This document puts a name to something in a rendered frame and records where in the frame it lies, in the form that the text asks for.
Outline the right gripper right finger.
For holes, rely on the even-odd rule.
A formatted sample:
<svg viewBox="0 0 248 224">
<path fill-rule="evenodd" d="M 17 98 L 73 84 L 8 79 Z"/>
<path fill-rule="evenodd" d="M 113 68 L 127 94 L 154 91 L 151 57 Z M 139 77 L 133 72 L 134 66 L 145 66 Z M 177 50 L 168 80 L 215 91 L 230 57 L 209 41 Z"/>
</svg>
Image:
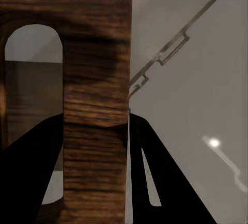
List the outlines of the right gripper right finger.
<svg viewBox="0 0 248 224">
<path fill-rule="evenodd" d="M 130 114 L 133 224 L 216 224 L 150 123 Z M 142 148 L 162 206 L 149 201 Z"/>
</svg>

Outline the cutting board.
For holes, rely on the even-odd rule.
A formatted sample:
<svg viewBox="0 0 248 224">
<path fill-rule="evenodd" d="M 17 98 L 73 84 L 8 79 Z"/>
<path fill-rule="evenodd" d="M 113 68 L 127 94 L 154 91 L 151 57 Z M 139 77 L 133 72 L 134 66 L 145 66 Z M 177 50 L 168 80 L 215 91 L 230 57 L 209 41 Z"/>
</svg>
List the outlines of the cutting board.
<svg viewBox="0 0 248 224">
<path fill-rule="evenodd" d="M 125 224 L 132 0 L 0 0 L 0 152 L 5 46 L 34 24 L 63 45 L 63 197 L 42 204 L 35 224 Z"/>
</svg>

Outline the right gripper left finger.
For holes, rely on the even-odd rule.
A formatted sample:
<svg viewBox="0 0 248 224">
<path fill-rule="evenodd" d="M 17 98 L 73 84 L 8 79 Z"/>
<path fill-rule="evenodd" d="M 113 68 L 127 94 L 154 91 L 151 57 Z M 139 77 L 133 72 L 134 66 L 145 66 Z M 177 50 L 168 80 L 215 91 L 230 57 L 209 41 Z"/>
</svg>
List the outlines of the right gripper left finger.
<svg viewBox="0 0 248 224">
<path fill-rule="evenodd" d="M 63 145 L 63 114 L 0 152 L 0 224 L 35 224 Z"/>
</svg>

